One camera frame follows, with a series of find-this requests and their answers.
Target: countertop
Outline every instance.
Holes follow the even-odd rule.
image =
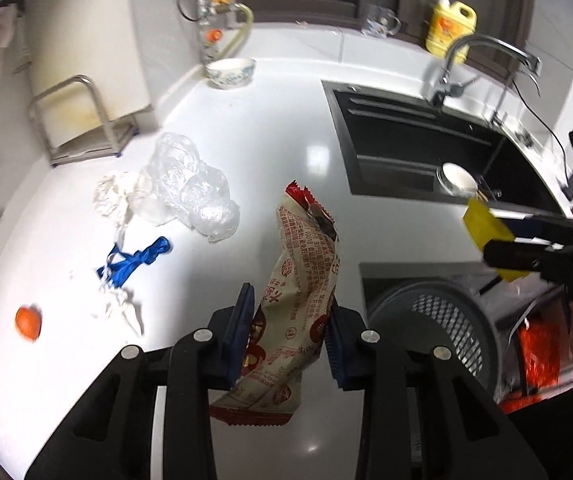
[[[121,158],[47,174],[0,259],[0,463],[14,478],[23,477],[59,421],[122,346],[173,345],[204,326],[214,310],[233,304],[243,282],[261,295],[279,255],[275,208],[294,179],[336,220],[336,297],[343,306],[364,309],[360,264],[480,261],[461,222],[463,206],[351,195],[321,79],[410,94],[418,94],[420,82],[386,80],[353,67],[338,72],[330,65],[292,63],[285,70],[281,62],[260,62],[247,87],[222,91],[199,82],[169,117],[164,131],[191,137],[202,159],[226,174],[242,216],[236,234],[216,244],[179,221],[156,228],[133,219],[126,251],[143,249],[161,235],[172,243],[169,254],[141,266],[126,284],[140,306],[141,339],[125,338],[87,308],[92,290],[86,277],[103,263],[114,235],[91,199],[108,171],[140,170],[159,133],[136,137]],[[476,104],[461,100],[458,106]],[[15,332],[14,315],[22,304],[42,311],[42,333],[34,344]],[[361,397],[337,389],[323,354],[304,373],[302,405],[285,427],[212,421],[218,477],[353,478]],[[161,478],[162,417],[158,409],[153,479]]]

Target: black sink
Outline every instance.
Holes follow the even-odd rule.
[[[437,169],[453,162],[476,178],[493,207],[562,213],[513,141],[482,120],[377,89],[324,87],[353,194],[465,203],[434,190]]]

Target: glass mug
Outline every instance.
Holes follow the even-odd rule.
[[[401,26],[401,21],[391,9],[374,4],[366,5],[366,12],[362,18],[363,34],[374,38],[386,38],[397,34]]]

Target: chrome faucet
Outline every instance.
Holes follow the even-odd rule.
[[[500,50],[505,54],[516,58],[535,75],[540,75],[541,73],[540,58],[526,52],[525,50],[521,50],[516,46],[512,46],[511,44],[506,43],[506,41],[499,40],[498,38],[493,38],[492,36],[487,36],[486,34],[470,34],[468,36],[463,36],[458,40],[455,40],[446,53],[446,57],[444,58],[444,66],[442,67],[442,73],[438,80],[435,82],[428,97],[428,102],[431,104],[431,106],[435,108],[442,108],[444,106],[444,98],[461,97],[464,94],[466,87],[477,81],[477,77],[474,77],[466,83],[451,83],[449,81],[451,78],[453,63],[455,62],[455,56],[457,55],[458,51],[465,46],[476,45],[496,48],[497,50]]]

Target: brown window frame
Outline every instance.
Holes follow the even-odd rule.
[[[361,9],[376,0],[359,0],[358,4],[337,0],[238,0],[253,9],[257,22],[308,22],[336,27],[360,28]],[[505,24],[501,36],[518,47],[525,47],[531,30],[535,0],[506,0]],[[416,7],[412,0],[399,0],[397,15],[403,23],[396,38],[424,46],[428,23],[412,18]],[[466,64],[498,79],[506,80],[509,72],[518,68],[517,62],[506,54],[489,49],[472,48]]]

